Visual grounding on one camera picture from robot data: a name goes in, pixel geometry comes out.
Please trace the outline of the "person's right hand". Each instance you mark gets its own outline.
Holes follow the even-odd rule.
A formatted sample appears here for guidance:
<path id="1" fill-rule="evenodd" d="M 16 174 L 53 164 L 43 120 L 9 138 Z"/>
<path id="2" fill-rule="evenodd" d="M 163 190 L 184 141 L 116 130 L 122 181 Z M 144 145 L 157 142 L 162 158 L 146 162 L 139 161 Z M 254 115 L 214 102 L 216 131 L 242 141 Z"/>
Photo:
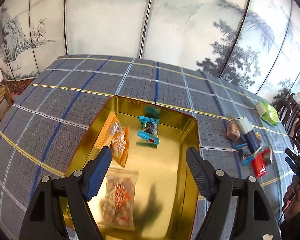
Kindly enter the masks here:
<path id="1" fill-rule="evenodd" d="M 290 204 L 283 212 L 287 222 L 290 222 L 300 211 L 300 185 L 299 177 L 296 175 L 293 176 L 292 183 L 287 187 L 283 201 L 288 202 L 290 198 L 292 198 Z"/>

